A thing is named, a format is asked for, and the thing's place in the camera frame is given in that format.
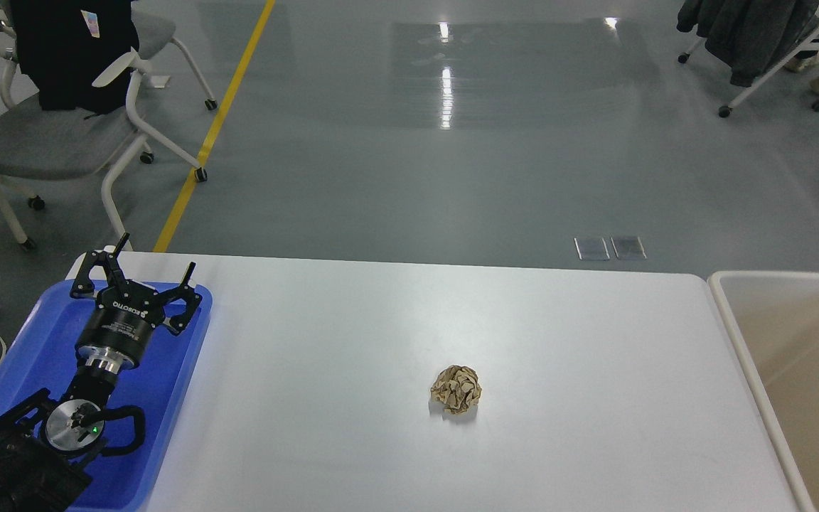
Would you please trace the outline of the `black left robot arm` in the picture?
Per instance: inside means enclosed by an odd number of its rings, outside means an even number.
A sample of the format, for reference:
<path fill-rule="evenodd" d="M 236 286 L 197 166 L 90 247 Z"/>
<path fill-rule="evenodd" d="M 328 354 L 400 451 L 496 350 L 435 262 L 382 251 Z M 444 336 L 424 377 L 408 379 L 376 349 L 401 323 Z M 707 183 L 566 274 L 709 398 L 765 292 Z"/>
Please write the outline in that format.
<path fill-rule="evenodd" d="M 0 415 L 0 511 L 65 511 L 93 482 L 88 464 L 146 443 L 145 410 L 110 408 L 109 400 L 120 373 L 140 366 L 155 330 L 182 334 L 203 295 L 191 284 L 194 262 L 165 291 L 127 279 L 118 262 L 127 241 L 89 252 L 79 266 L 70 296 L 94 306 L 68 388 L 54 399 L 43 387 Z"/>

